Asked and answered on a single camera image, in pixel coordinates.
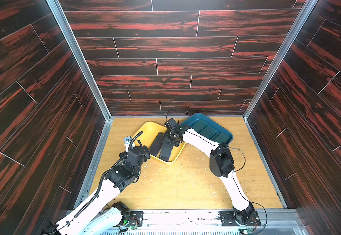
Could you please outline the black pencil case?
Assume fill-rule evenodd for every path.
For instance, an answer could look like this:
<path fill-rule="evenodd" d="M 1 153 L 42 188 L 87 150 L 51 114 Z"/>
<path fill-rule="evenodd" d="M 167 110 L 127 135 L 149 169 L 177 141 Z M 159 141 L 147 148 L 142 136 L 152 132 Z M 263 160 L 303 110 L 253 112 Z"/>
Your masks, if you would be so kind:
<path fill-rule="evenodd" d="M 157 136 L 155 137 L 154 141 L 152 142 L 150 149 L 149 149 L 149 154 L 156 157 L 163 145 L 163 132 L 159 132 Z"/>
<path fill-rule="evenodd" d="M 170 157 L 171 157 L 171 152 L 173 149 L 173 145 L 167 142 L 163 142 L 162 143 L 162 147 L 160 149 L 160 155 L 159 155 L 159 159 L 165 161 L 165 162 L 169 162 Z"/>

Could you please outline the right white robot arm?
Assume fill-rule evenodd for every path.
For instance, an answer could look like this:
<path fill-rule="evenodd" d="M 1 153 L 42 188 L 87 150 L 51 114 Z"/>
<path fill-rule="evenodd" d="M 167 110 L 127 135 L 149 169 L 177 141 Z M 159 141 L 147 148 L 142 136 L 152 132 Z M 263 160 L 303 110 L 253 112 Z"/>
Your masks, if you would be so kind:
<path fill-rule="evenodd" d="M 182 124 L 173 118 L 164 123 L 167 131 L 163 142 L 172 146 L 187 143 L 209 158 L 211 172 L 223 182 L 233 205 L 233 220 L 240 226 L 250 225 L 257 216 L 252 202 L 246 197 L 242 189 L 234 166 L 228 144 L 233 140 L 233 135 L 221 125 L 198 113 Z"/>

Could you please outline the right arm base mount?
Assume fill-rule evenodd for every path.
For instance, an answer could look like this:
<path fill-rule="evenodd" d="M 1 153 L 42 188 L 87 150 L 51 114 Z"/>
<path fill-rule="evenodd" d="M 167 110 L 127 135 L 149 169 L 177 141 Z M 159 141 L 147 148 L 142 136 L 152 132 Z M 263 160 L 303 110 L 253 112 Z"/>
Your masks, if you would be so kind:
<path fill-rule="evenodd" d="M 259 215 L 256 211 L 250 214 L 247 218 L 236 215 L 235 211 L 220 211 L 218 213 L 218 219 L 221 221 L 223 227 L 258 227 L 262 225 Z"/>

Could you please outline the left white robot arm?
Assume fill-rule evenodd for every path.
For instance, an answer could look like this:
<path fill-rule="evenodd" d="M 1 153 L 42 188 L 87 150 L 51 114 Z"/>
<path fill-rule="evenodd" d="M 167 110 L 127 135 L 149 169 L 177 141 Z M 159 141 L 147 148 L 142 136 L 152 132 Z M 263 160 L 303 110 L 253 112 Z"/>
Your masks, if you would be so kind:
<path fill-rule="evenodd" d="M 104 172 L 98 188 L 76 209 L 56 222 L 44 226 L 41 235 L 80 235 L 104 206 L 126 187 L 138 181 L 141 166 L 150 158 L 147 146 L 135 146 L 120 154 L 120 159 Z"/>

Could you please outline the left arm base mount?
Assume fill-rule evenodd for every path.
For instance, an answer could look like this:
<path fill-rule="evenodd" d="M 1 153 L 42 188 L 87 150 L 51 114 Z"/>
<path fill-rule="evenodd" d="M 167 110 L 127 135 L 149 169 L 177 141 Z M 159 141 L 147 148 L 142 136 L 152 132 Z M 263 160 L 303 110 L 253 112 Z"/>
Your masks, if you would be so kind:
<path fill-rule="evenodd" d="M 143 226 L 144 212 L 143 211 L 128 211 L 126 212 L 116 227 L 122 228 L 138 228 Z"/>

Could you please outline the yellow plastic storage tray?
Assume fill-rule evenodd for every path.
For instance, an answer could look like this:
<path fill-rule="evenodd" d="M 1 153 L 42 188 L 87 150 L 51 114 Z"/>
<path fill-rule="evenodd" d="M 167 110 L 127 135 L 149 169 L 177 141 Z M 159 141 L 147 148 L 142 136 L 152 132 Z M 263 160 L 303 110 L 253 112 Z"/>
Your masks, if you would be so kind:
<path fill-rule="evenodd" d="M 139 130 L 134 134 L 137 135 L 139 132 L 143 131 L 144 133 L 138 137 L 138 140 L 141 141 L 141 143 L 147 147 L 150 147 L 155 140 L 156 136 L 158 135 L 159 132 L 165 132 L 167 129 L 165 126 L 157 124 L 153 121 L 148 121 L 144 123 Z M 160 153 L 157 154 L 157 156 L 153 156 L 152 154 L 150 155 L 153 159 L 166 164 L 166 165 L 172 165 L 175 163 L 175 161 L 178 159 L 180 156 L 182 150 L 184 149 L 186 143 L 181 143 L 179 147 L 173 147 L 170 159 L 168 162 L 162 160 L 159 158 Z"/>

